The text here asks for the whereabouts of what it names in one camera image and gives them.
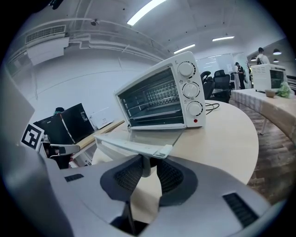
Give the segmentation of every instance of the beige table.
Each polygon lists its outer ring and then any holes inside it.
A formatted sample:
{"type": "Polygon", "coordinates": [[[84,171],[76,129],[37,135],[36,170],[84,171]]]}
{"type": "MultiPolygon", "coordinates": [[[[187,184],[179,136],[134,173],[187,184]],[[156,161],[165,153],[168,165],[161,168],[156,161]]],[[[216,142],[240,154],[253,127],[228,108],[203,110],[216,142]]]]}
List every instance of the beige table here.
{"type": "MultiPolygon", "coordinates": [[[[256,129],[243,111],[230,104],[219,103],[220,107],[207,115],[205,127],[184,130],[170,155],[220,168],[247,184],[258,158],[256,129]]],[[[126,129],[125,123],[113,131],[122,129],[126,129]]],[[[108,146],[126,156],[133,154],[108,146]]],[[[92,164],[111,160],[97,149],[92,164]]],[[[148,178],[141,178],[131,197],[133,217],[145,223],[153,221],[160,196],[161,186],[156,172],[148,178]]]]}
{"type": "MultiPolygon", "coordinates": [[[[232,91],[231,98],[260,113],[276,125],[296,145],[296,96],[282,98],[275,96],[268,98],[265,93],[256,92],[255,89],[232,91]]],[[[266,120],[261,134],[264,133],[266,120]]]]}

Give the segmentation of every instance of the oven glass window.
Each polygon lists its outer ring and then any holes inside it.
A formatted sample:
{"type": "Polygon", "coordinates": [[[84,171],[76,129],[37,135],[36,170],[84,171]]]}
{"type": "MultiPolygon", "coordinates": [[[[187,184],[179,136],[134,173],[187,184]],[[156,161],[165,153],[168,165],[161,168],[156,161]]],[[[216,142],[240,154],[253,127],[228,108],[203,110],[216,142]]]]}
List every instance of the oven glass window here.
{"type": "Polygon", "coordinates": [[[131,126],[184,123],[171,68],[137,83],[119,98],[131,126]]]}
{"type": "Polygon", "coordinates": [[[276,89],[281,87],[281,83],[284,81],[284,72],[270,70],[271,88],[276,89]]]}

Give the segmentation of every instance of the green vegetable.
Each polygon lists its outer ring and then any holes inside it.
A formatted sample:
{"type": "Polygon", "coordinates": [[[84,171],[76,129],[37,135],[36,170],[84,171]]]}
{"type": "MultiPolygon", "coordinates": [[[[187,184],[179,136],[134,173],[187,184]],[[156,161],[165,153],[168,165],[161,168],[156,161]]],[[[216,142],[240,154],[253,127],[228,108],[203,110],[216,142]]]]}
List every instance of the green vegetable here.
{"type": "Polygon", "coordinates": [[[291,88],[286,81],[281,83],[281,87],[277,91],[277,95],[288,98],[291,93],[291,88]]]}

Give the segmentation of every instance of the curved table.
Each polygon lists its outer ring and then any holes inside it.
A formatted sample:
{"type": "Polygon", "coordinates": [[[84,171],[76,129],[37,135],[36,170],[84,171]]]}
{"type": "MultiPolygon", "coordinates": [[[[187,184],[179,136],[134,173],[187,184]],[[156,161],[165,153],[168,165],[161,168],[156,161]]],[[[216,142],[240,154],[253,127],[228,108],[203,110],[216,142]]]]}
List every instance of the curved table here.
{"type": "MultiPolygon", "coordinates": [[[[203,128],[187,128],[175,143],[170,155],[220,168],[247,184],[255,169],[259,143],[250,118],[240,109],[219,102],[220,107],[207,115],[203,128]]],[[[114,131],[126,129],[122,124],[114,131]]],[[[124,154],[132,152],[106,144],[124,154]]],[[[99,149],[92,164],[111,161],[99,149]]],[[[150,223],[157,216],[161,186],[155,168],[148,178],[141,178],[132,197],[131,209],[136,220],[150,223]]]]}
{"type": "Polygon", "coordinates": [[[276,125],[296,145],[296,96],[269,98],[265,93],[255,89],[232,91],[231,98],[238,104],[243,104],[276,125]]]}

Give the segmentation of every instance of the black office chair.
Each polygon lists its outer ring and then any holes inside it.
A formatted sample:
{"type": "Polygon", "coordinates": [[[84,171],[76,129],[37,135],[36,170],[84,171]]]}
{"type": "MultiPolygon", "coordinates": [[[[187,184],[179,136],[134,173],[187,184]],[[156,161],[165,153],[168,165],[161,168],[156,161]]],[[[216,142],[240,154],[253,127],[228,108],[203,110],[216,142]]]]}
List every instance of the black office chair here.
{"type": "Polygon", "coordinates": [[[214,80],[209,80],[203,84],[204,99],[209,100],[215,88],[214,80]]]}
{"type": "Polygon", "coordinates": [[[214,82],[215,82],[215,89],[222,89],[220,93],[211,97],[210,100],[221,101],[225,103],[229,103],[230,95],[229,95],[229,82],[230,82],[230,75],[225,74],[224,70],[219,70],[214,73],[214,82]]]}
{"type": "Polygon", "coordinates": [[[205,72],[203,72],[203,73],[200,75],[203,84],[204,84],[205,82],[207,82],[207,78],[208,78],[208,76],[209,76],[210,74],[211,74],[210,71],[205,71],[205,72]]]}
{"type": "Polygon", "coordinates": [[[216,71],[214,74],[215,89],[229,89],[230,75],[225,74],[224,70],[216,71]]]}

